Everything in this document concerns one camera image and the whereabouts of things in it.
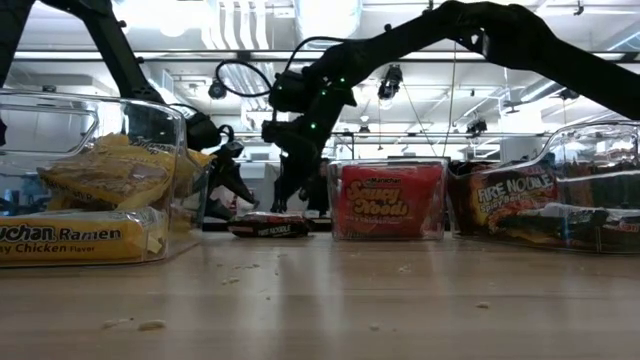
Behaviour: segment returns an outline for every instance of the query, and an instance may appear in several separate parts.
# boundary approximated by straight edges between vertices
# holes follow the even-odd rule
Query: clear plastic bin
[[[640,253],[639,131],[633,121],[569,126],[529,162],[450,164],[452,229],[462,238]]]
[[[152,103],[0,91],[0,266],[165,259],[197,243],[210,159]]]
[[[329,166],[336,240],[440,240],[444,158],[340,161]]]

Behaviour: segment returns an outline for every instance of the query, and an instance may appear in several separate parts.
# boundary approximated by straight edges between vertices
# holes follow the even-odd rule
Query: ceiling
[[[411,20],[428,3],[412,0],[267,0],[262,24],[259,20],[261,11],[258,10],[258,6],[262,9],[260,1],[123,0],[116,7],[116,14],[129,24],[127,39],[134,51],[139,55],[153,52],[156,57],[147,58],[143,65],[150,77],[156,74],[159,79],[157,74],[169,74],[173,80],[172,90],[178,98],[211,114],[214,121],[219,119],[240,131],[248,131],[247,123],[242,121],[243,114],[266,103],[263,99],[262,103],[251,104],[234,95],[228,95],[224,100],[211,100],[207,96],[215,67],[224,57],[215,51],[260,47],[263,50],[260,56],[273,60],[261,65],[272,76],[284,68],[290,52],[299,42],[301,34],[298,30],[302,29],[300,24],[303,22],[312,22],[315,33],[338,36],[340,28],[348,26],[336,24],[353,21],[356,30],[351,36],[367,38],[380,34],[387,23],[396,26]],[[357,16],[348,5],[358,5],[360,1],[363,4],[356,10],[360,13],[359,21],[353,20]],[[331,2],[331,6],[317,5],[326,2]],[[638,36],[632,39],[635,43],[629,45],[631,48],[615,50],[640,49],[640,2],[637,0],[581,0],[584,11],[579,16],[574,16],[578,0],[498,2],[518,3],[536,11],[559,38],[591,52],[611,50],[623,40],[631,39],[632,35]],[[303,9],[304,6],[312,8],[307,11],[314,16],[296,17],[295,9]],[[217,44],[212,42],[207,46],[202,37],[203,28],[221,34],[224,43],[216,47]],[[165,35],[170,32],[174,32],[174,36]],[[237,47],[233,46],[234,41],[230,41],[229,36],[235,38]],[[451,41],[438,42],[425,50],[429,52],[412,55],[400,63],[404,83],[390,108],[381,107],[375,96],[386,71],[385,66],[356,89],[358,106],[344,109],[338,130],[357,129],[363,125],[362,117],[366,116],[367,124],[374,132],[380,129],[379,124],[382,131],[387,132],[420,129],[444,132],[449,124],[464,132],[467,123],[482,117],[487,120],[490,131],[539,132],[555,131],[565,123],[607,114],[606,109],[583,97],[564,103],[553,97],[542,97],[519,107],[521,111],[518,114],[508,114],[508,108],[499,106],[500,99],[503,101],[510,96],[513,99],[533,84],[544,84],[544,79],[533,72],[505,70],[486,63],[481,58],[470,56]],[[74,60],[74,51],[88,51],[80,54],[86,61]],[[44,75],[83,75],[94,79],[100,86],[95,87],[99,91],[91,87],[82,91],[117,96],[117,87],[106,66],[91,51],[95,51],[95,46],[80,20],[42,4],[37,5],[23,34],[12,68],[12,79],[18,85],[47,85],[38,84],[44,81],[41,80]],[[640,72],[638,63],[623,66]],[[240,73],[238,69],[230,71]],[[260,79],[252,74],[246,73],[240,80],[254,88],[259,87]]]

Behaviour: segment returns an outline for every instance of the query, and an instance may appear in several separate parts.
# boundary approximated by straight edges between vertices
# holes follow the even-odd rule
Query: white ceiling
[[[140,2],[148,0],[128,0]],[[156,0],[158,8],[166,1]],[[499,1],[501,3],[519,3],[530,9],[538,9],[543,3],[539,15],[542,16],[557,36],[580,48],[589,51],[607,50],[612,43],[640,31],[640,1],[638,0],[582,0],[585,12],[581,16],[573,16],[577,0],[520,0]],[[420,14],[426,6],[426,1],[411,0],[364,0],[364,8],[356,37],[371,37],[382,32],[385,23],[392,25],[401,24]],[[240,21],[238,2],[235,2],[235,35],[240,42]],[[128,40],[135,51],[171,51],[191,50],[202,51],[205,46],[201,41],[201,31],[198,21],[193,20],[198,15],[197,1],[180,2],[173,6],[173,21],[187,19],[184,26],[190,27],[184,35],[179,37],[167,37],[160,30],[149,24],[137,25],[130,20]],[[292,13],[291,1],[267,1],[266,38],[270,49],[279,51],[291,51],[298,39],[296,36],[295,21],[288,16]],[[219,20],[210,19],[211,24],[218,24],[224,28],[224,13]],[[331,26],[331,19],[326,21]],[[255,29],[255,19],[252,20],[252,29]],[[51,51],[51,50],[94,50],[95,47],[84,25],[77,19],[44,6],[37,6],[27,24],[23,35],[21,51]],[[443,41],[429,47],[428,50],[450,51],[453,43]],[[170,73],[175,83],[176,93],[186,98],[193,105],[205,112],[211,113],[215,121],[216,116],[223,115],[240,116],[242,101],[230,95],[225,100],[213,101],[206,95],[206,89],[210,84],[217,66],[217,61],[211,62],[151,62],[145,64],[145,70],[160,72],[166,70]],[[282,70],[284,64],[275,62],[274,70]],[[487,63],[458,63],[443,61],[439,63],[402,63],[405,88],[394,99],[393,106],[388,110],[378,107],[377,100],[369,93],[375,91],[377,81],[383,76],[385,68],[378,69],[371,75],[365,86],[365,90],[358,92],[360,100],[358,107],[345,108],[341,117],[341,127],[358,127],[360,116],[369,116],[369,123],[389,124],[383,131],[404,131],[412,128],[415,130],[416,114],[420,120],[427,124],[431,131],[445,131],[449,122],[455,122],[468,113],[470,109],[495,90],[501,87],[518,88],[525,87],[540,80],[540,76],[526,71],[505,71],[503,68]],[[640,72],[640,65],[628,65],[628,68]],[[16,61],[13,67],[16,77],[23,79],[28,75],[89,75],[101,84],[116,89],[106,66],[99,62],[24,62]],[[555,130],[560,124],[576,121],[589,115],[602,113],[604,110],[597,104],[580,99],[575,103],[562,104],[557,101],[540,102],[538,111],[542,111],[543,122],[549,130]],[[490,126],[500,130],[497,108],[484,114]]]

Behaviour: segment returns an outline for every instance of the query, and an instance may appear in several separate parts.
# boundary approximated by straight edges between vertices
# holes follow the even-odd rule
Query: table surface
[[[637,257],[450,238],[206,235],[164,263],[0,271],[0,348],[11,360],[640,359],[639,270]],[[154,319],[166,329],[136,330]]]

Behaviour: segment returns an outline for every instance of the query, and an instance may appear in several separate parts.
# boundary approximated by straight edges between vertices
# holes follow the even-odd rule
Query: black noodle package
[[[234,217],[228,228],[238,237],[295,238],[307,236],[312,224],[301,215],[252,212]]]

